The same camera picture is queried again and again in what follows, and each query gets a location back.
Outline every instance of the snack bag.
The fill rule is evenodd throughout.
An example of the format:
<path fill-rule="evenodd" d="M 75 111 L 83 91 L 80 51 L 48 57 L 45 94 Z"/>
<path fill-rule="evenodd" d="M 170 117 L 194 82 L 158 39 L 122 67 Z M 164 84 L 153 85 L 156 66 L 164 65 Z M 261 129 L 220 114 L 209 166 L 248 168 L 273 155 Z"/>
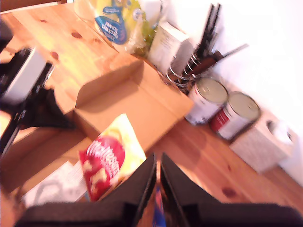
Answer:
<path fill-rule="evenodd" d="M 146 159 L 126 114 L 117 117 L 79 156 L 91 201 L 114 189 Z"/>
<path fill-rule="evenodd" d="M 75 0 L 77 15 L 94 19 L 96 30 L 119 52 L 145 55 L 163 13 L 163 0 Z"/>

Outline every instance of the box flap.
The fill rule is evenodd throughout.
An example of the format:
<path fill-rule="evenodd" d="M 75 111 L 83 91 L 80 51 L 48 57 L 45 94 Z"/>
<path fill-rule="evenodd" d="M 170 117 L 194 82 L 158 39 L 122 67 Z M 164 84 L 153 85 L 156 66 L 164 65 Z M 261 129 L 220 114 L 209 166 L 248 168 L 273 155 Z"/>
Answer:
<path fill-rule="evenodd" d="M 134 72 L 142 68 L 142 65 L 142 60 L 136 60 L 127 66 L 118 68 L 112 72 L 102 75 L 102 77 L 93 79 L 86 83 L 78 92 L 76 108 L 79 108 L 94 97 L 109 91 L 117 84 L 129 79 Z"/>
<path fill-rule="evenodd" d="M 183 93 L 165 85 L 151 66 L 138 61 L 83 86 L 75 113 L 100 133 L 126 113 L 146 151 L 192 104 Z"/>
<path fill-rule="evenodd" d="M 140 71 L 136 73 L 134 81 L 178 119 L 182 119 L 193 107 L 191 99 L 173 86 L 164 84 L 158 72 L 148 63 L 144 62 L 142 75 Z"/>

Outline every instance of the cardboard box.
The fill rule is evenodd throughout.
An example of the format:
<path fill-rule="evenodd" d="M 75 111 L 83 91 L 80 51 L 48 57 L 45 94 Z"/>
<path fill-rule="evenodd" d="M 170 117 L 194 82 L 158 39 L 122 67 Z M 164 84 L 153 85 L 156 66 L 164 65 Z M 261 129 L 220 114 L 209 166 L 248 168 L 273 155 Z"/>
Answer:
<path fill-rule="evenodd" d="M 1 159 L 1 184 L 24 192 L 66 161 L 75 164 L 85 149 L 117 116 L 126 113 L 144 151 L 187 114 L 192 101 L 166 86 L 142 60 L 86 83 L 67 115 L 77 129 L 37 129 L 17 141 Z"/>

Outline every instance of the white can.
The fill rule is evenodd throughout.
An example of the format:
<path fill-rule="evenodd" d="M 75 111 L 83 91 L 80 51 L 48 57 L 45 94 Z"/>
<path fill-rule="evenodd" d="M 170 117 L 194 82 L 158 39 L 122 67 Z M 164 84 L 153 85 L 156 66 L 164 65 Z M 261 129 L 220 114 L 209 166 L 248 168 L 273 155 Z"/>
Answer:
<path fill-rule="evenodd" d="M 210 127 L 226 140 L 257 120 L 261 110 L 257 103 L 241 92 L 232 92 L 225 107 L 210 121 Z"/>
<path fill-rule="evenodd" d="M 227 100 L 226 88 L 217 80 L 201 78 L 191 89 L 188 97 L 195 103 L 190 113 L 185 116 L 191 124 L 207 123 Z"/>

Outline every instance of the wooden table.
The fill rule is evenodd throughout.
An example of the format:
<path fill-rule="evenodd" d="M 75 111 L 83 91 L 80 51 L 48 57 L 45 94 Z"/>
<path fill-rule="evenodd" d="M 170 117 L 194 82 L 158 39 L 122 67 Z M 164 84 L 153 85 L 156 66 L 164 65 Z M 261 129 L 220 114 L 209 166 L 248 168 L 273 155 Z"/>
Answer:
<path fill-rule="evenodd" d="M 80 87 L 91 79 L 134 61 L 109 47 L 92 25 L 73 12 L 72 4 L 1 15 L 14 32 L 1 60 L 22 46 L 37 46 L 55 70 L 47 87 L 54 87 L 65 113 L 75 105 Z M 0 114 L 1 130 L 9 118 Z M 33 129 L 21 131 L 21 139 Z M 166 152 L 190 178 L 222 202 L 273 202 L 303 213 L 303 189 L 280 167 L 258 175 L 218 139 L 207 125 L 178 123 L 149 152 Z"/>
<path fill-rule="evenodd" d="M 1 19 L 14 34 L 0 54 L 1 60 L 9 61 L 24 46 L 36 46 L 55 66 L 46 87 L 54 87 L 56 101 L 64 113 L 75 107 L 78 91 L 85 83 L 135 61 L 135 57 L 108 46 L 92 24 L 79 19 L 73 4 L 7 13 Z M 1 134 L 9 120 L 8 114 L 0 112 Z M 32 130 L 20 131 L 16 140 Z"/>

